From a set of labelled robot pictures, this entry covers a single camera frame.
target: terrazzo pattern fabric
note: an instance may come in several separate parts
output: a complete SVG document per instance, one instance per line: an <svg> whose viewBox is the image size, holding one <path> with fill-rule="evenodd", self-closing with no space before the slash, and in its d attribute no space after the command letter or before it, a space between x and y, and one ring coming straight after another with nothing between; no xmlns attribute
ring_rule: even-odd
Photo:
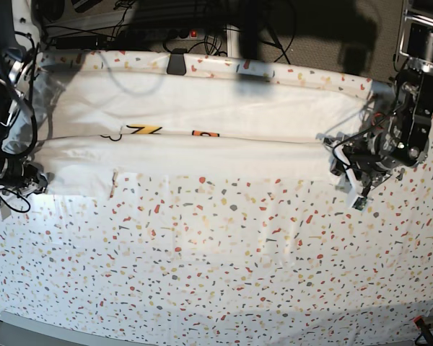
<svg viewBox="0 0 433 346"><path fill-rule="evenodd" d="M430 137L363 213L326 183L217 173L119 174L107 202L32 196L0 221L0 311L153 345L413 339L433 306Z"/></svg>

